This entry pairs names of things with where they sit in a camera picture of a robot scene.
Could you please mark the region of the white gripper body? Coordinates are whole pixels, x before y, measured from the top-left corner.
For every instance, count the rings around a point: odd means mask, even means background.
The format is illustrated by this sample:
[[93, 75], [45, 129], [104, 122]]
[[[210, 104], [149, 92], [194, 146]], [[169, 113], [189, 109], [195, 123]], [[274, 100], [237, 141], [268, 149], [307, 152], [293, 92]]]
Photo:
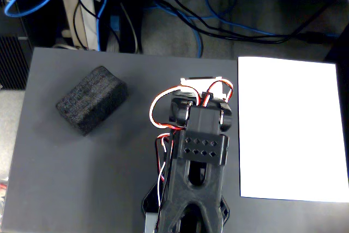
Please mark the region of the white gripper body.
[[207, 92], [209, 87], [213, 85], [213, 87], [208, 91], [213, 95], [216, 99], [221, 99], [224, 101], [229, 101], [232, 96], [232, 88], [228, 86], [228, 91], [224, 92], [223, 82], [225, 80], [229, 84], [232, 84], [229, 80], [224, 79], [221, 76], [217, 77], [192, 77], [192, 78], [181, 78], [180, 84], [182, 86], [189, 86], [196, 89], [199, 94], [204, 98], [204, 93]]

